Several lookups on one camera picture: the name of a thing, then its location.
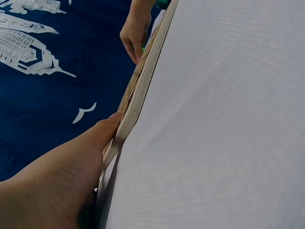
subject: green object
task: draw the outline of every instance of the green object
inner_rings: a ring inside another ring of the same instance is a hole
[[[156,7],[161,10],[166,10],[172,0],[157,0]]]

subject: hand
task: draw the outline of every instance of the hand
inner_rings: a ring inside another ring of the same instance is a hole
[[[90,215],[102,171],[102,151],[115,135],[120,114],[98,122],[0,183],[0,222],[10,229],[79,229]]]
[[[121,30],[120,38],[123,45],[135,64],[138,64],[142,55],[142,45],[148,39],[147,30],[151,24],[150,11],[130,12]]]

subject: fingernail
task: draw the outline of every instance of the fingernail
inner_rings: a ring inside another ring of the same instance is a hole
[[[121,112],[116,112],[116,113],[114,113],[114,114],[112,114],[111,116],[110,116],[110,118],[118,118],[118,117],[121,117],[122,116],[122,113]]]

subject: white surface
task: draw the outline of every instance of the white surface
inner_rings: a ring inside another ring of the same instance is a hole
[[[304,12],[180,0],[107,229],[305,228]]]

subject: blue fabric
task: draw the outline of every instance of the blue fabric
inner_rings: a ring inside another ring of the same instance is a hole
[[[0,180],[115,112],[135,68],[119,38],[131,0],[18,2],[0,3]]]

